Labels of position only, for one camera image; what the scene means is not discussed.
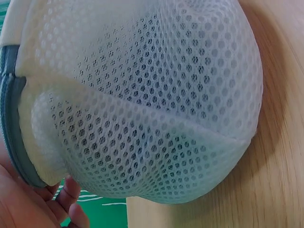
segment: mesh laundry bag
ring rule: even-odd
[[[237,0],[13,0],[1,124],[24,180],[184,203],[257,128],[258,47]]]

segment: white foam padding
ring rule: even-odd
[[[237,0],[32,0],[19,104],[42,180],[183,203],[217,186],[255,135],[262,66]]]

